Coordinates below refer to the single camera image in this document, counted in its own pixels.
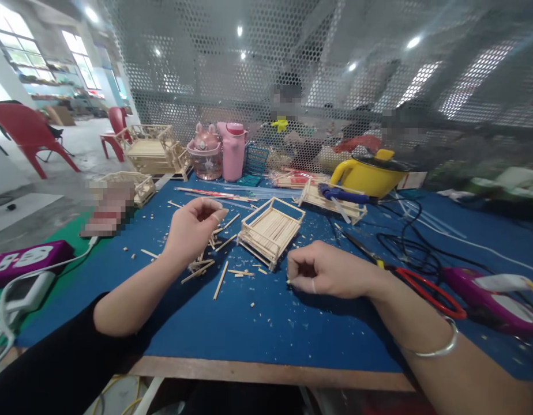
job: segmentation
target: perforated metal mesh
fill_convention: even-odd
[[[198,121],[242,122],[269,168],[330,172],[367,152],[337,144],[374,135],[433,187],[533,168],[533,1],[103,5],[141,121],[174,125],[183,143]]]

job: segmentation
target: blue work surface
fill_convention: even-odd
[[[147,265],[150,257],[140,249],[159,254],[165,233],[174,231],[169,226],[176,208],[167,201],[184,204],[191,200],[190,196],[174,190],[181,185],[181,182],[167,183],[120,235],[100,252],[90,255],[80,266],[77,281],[40,312],[21,333],[18,344],[32,346],[75,316],[97,295],[114,289]],[[195,179],[183,186],[222,191],[221,187]],[[421,202],[426,211],[465,233],[469,241],[533,266],[533,232],[506,219],[467,210],[438,195],[425,194]],[[396,203],[391,205],[396,210],[399,208]],[[231,205],[226,207],[231,211],[225,222],[237,213],[241,217],[218,235],[221,239],[239,232],[241,219],[251,213]],[[344,229],[350,229],[339,215],[307,204],[302,208],[307,213],[289,248],[320,239],[360,255],[333,227],[338,222]],[[384,210],[369,207],[369,214],[356,225],[358,233],[354,235],[385,261],[397,264],[379,245],[375,234],[399,234],[403,225],[402,220]],[[421,224],[417,228],[441,249],[472,258],[499,273],[522,274],[533,279],[532,271],[490,252],[436,234]],[[136,254],[134,260],[130,259],[132,253]],[[339,300],[288,290],[285,254],[275,274],[263,275],[252,266],[261,262],[243,247],[236,246],[235,240],[218,253],[205,254],[205,259],[209,258],[214,258],[216,263],[204,276],[181,285],[180,280],[189,274],[186,271],[166,293],[140,333],[143,337],[152,336],[144,354],[373,372],[403,371],[403,358],[367,300]],[[255,276],[235,278],[227,273],[218,299],[213,301],[226,260],[230,269],[248,270]],[[451,264],[466,265],[456,260],[444,262],[447,266]],[[457,325],[514,377],[533,380],[533,346],[525,347],[510,336],[467,320]]]

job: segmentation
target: scissors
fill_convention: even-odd
[[[443,289],[438,287],[436,284],[434,284],[431,281],[428,281],[427,279],[421,277],[418,274],[415,274],[412,271],[409,271],[408,269],[401,268],[395,265],[385,264],[382,258],[380,258],[375,253],[369,251],[357,238],[345,232],[339,226],[337,227],[338,229],[340,229],[343,235],[345,235],[345,237],[349,239],[349,241],[353,245],[359,248],[360,251],[363,252],[374,264],[376,264],[378,267],[386,271],[390,271],[396,277],[400,277],[407,284],[409,284],[416,291],[418,295],[420,295],[422,298],[428,301],[432,306],[434,306],[437,310],[439,310],[439,312],[441,312],[442,314],[448,317],[451,317],[457,320],[464,320],[465,318],[467,318],[467,312],[461,307],[461,305],[451,295],[446,293]],[[449,304],[451,304],[454,310],[446,307],[445,304],[436,300],[432,295],[426,292],[426,290],[421,286],[421,284],[427,285],[429,288],[435,291],[438,295],[445,298],[445,300]]]

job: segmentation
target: wooden table edge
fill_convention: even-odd
[[[127,373],[161,378],[399,392],[415,391],[403,373],[352,371],[227,360],[142,356],[127,370]]]

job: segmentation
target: yellow electric pot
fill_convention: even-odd
[[[405,177],[410,167],[391,160],[394,152],[379,150],[374,157],[353,157],[340,163],[330,179],[368,196],[383,198]]]

